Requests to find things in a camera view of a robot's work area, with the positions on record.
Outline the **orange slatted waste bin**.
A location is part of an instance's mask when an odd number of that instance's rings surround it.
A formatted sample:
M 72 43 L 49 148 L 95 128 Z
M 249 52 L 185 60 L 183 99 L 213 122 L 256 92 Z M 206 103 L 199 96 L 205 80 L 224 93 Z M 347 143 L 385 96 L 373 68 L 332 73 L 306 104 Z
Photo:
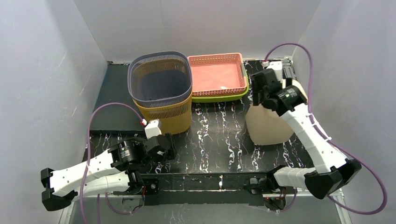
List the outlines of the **orange slatted waste bin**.
M 146 121 L 160 120 L 162 133 L 179 134 L 187 131 L 191 126 L 192 93 L 186 100 L 168 106 L 148 108 L 139 105 L 136 100 L 133 102 Z

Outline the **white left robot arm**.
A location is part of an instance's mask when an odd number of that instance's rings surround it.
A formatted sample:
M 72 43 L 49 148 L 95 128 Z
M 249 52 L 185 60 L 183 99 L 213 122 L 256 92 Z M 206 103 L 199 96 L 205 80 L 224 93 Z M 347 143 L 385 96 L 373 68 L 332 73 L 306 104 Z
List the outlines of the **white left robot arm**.
M 89 161 L 62 170 L 41 170 L 42 204 L 47 211 L 57 211 L 93 196 L 114 192 L 117 195 L 141 195 L 148 187 L 141 171 L 152 162 L 175 159 L 172 135 L 148 139 L 132 137 L 122 141 Z

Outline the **grey slatted waste bin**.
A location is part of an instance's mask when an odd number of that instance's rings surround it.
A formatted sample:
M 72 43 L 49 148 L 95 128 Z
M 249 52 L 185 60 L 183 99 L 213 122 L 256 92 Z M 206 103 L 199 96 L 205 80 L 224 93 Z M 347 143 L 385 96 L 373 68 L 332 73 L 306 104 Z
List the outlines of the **grey slatted waste bin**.
M 192 93 L 188 58 L 177 51 L 140 56 L 127 71 L 128 91 L 137 105 L 163 107 L 186 100 Z

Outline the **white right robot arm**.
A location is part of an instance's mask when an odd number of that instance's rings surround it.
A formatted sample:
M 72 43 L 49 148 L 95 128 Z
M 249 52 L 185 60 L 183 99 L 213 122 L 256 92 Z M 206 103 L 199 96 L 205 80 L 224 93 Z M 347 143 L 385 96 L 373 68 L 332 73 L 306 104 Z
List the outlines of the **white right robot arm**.
M 274 189 L 295 187 L 308 190 L 314 197 L 327 195 L 348 184 L 361 170 L 356 159 L 344 153 L 322 137 L 318 122 L 311 121 L 308 98 L 301 85 L 291 78 L 277 80 L 273 69 L 251 75 L 253 103 L 275 112 L 294 132 L 308 152 L 313 168 L 278 166 L 267 173 L 268 185 Z

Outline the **cream bin liner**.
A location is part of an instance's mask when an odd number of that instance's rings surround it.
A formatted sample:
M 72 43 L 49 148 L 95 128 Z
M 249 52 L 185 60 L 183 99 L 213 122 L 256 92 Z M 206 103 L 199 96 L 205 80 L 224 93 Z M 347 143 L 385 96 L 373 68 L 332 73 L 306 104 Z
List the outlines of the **cream bin liner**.
M 252 98 L 246 115 L 246 128 L 253 143 L 266 146 L 284 143 L 294 130 L 276 111 L 261 105 L 257 81 L 252 81 Z

